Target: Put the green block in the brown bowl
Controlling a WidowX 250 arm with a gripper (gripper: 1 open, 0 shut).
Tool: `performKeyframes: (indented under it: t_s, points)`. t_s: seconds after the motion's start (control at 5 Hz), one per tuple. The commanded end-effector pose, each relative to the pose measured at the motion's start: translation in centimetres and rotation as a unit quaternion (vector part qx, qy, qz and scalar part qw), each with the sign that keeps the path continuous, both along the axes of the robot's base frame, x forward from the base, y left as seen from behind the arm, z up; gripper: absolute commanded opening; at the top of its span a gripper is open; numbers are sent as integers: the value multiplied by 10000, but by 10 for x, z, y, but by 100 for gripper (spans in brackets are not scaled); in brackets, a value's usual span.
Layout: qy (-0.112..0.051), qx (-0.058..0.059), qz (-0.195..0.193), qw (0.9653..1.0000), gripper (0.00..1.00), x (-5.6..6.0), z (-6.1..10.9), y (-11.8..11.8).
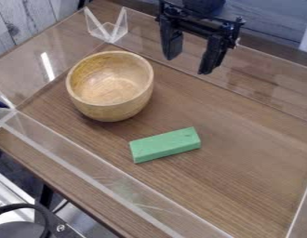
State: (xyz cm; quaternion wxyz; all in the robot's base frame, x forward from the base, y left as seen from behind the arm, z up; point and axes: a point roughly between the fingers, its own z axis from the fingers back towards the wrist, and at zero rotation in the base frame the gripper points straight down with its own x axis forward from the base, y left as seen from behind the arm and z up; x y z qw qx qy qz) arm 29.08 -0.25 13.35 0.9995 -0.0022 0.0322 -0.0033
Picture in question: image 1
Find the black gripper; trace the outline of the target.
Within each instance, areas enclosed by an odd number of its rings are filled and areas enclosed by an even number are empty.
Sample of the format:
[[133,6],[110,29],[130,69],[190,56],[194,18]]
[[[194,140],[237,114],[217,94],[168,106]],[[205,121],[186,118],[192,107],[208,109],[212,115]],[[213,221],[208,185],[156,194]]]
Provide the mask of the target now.
[[221,65],[226,49],[234,48],[245,24],[241,16],[225,8],[226,0],[158,0],[161,48],[166,60],[182,52],[182,32],[208,39],[201,58],[200,74],[210,74]]

